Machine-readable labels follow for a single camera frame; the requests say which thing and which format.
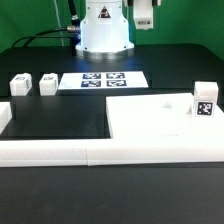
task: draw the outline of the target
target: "black surface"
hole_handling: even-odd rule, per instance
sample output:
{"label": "black surface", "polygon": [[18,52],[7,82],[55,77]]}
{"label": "black surface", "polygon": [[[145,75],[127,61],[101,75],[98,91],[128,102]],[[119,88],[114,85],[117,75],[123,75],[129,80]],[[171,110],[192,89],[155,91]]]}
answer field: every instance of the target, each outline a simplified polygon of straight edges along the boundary
{"label": "black surface", "polygon": [[[148,89],[59,91],[52,101],[39,96],[38,83],[43,73],[138,70],[146,75]],[[23,97],[10,97],[8,89],[11,77],[23,72],[33,77],[32,91],[24,101]],[[37,107],[58,108],[57,103],[67,102],[62,116],[60,111],[54,115],[58,120],[67,119],[64,114],[68,112],[71,117],[79,100],[91,99],[101,107],[107,95],[192,92],[194,80],[217,81],[219,105],[223,106],[224,62],[200,45],[138,46],[134,56],[105,62],[72,57],[69,48],[58,47],[16,48],[0,55],[0,100],[10,100],[12,105],[21,103],[21,108],[15,107],[11,123],[19,125],[14,129],[16,135],[19,130],[29,135],[28,129],[32,136],[36,134],[31,120],[27,129],[20,126],[23,122],[16,123],[18,116],[26,113],[25,108],[33,112],[37,124],[38,119],[49,118],[52,112],[34,110]],[[70,107],[73,98],[74,107]],[[88,106],[82,105],[79,111],[85,113]],[[97,111],[101,114],[101,109],[94,107],[92,124],[97,120]],[[102,126],[97,130],[101,135]],[[0,224],[222,224],[223,205],[224,163],[0,169]]]}
{"label": "black surface", "polygon": [[104,138],[105,99],[96,96],[12,97],[13,119],[0,139]]}
{"label": "black surface", "polygon": [[222,168],[0,169],[1,224],[222,224]]}

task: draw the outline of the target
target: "white platform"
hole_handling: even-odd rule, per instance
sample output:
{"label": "white platform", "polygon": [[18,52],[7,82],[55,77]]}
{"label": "white platform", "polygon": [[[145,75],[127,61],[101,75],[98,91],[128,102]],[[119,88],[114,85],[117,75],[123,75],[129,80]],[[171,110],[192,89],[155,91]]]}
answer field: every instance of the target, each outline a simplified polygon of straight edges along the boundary
{"label": "white platform", "polygon": [[0,166],[224,161],[224,115],[191,117],[191,94],[108,97],[111,139],[0,141]]}

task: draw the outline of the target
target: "white paper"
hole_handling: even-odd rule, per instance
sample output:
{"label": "white paper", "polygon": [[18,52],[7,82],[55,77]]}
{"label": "white paper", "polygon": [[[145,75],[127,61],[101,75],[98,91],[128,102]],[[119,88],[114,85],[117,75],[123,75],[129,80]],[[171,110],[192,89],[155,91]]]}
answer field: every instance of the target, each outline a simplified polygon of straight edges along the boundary
{"label": "white paper", "polygon": [[64,73],[59,89],[147,88],[143,72]]}

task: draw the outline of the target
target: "black table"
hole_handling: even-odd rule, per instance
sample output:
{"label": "black table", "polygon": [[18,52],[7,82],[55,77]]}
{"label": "black table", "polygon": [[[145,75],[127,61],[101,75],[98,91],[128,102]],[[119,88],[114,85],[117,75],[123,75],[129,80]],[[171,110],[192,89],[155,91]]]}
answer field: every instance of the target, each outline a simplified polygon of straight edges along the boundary
{"label": "black table", "polygon": [[[63,72],[99,71],[143,71],[149,88],[58,91],[57,96],[40,97],[38,85],[43,73],[55,72],[61,77]],[[17,116],[26,113],[27,108],[36,111],[35,106],[26,107],[21,98],[10,96],[9,81],[16,73],[24,72],[33,77],[32,91],[25,100],[28,105],[46,104],[60,113],[59,103],[71,99],[74,104],[96,101],[96,116],[87,127],[90,132],[85,135],[86,129],[79,129],[74,138],[109,137],[106,96],[192,92],[194,81],[206,80],[218,82],[218,104],[221,108],[224,104],[224,62],[200,45],[138,46],[131,57],[104,62],[72,57],[69,48],[14,48],[0,55],[0,101],[10,101],[12,106],[22,101],[22,106],[15,106],[19,112],[14,113],[2,140],[38,138],[37,129],[31,129],[31,125],[27,132],[18,134],[22,122],[16,122]],[[80,108],[83,113],[86,110],[85,106]],[[101,123],[93,131],[99,114]],[[42,116],[46,116],[43,111],[34,115],[38,119]],[[15,132],[9,132],[14,124],[18,125]],[[52,132],[48,136],[46,132],[40,137],[58,139],[71,135]],[[0,168],[0,223],[223,223],[223,167],[223,163],[191,163]]]}

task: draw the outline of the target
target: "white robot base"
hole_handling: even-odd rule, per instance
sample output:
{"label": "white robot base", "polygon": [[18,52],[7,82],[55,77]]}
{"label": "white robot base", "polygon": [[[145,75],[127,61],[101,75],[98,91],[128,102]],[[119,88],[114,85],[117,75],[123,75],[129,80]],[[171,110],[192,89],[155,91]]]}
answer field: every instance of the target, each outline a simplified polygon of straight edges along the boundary
{"label": "white robot base", "polygon": [[122,0],[87,0],[81,25],[77,56],[92,59],[116,59],[134,52],[129,41],[128,21],[122,14]]}

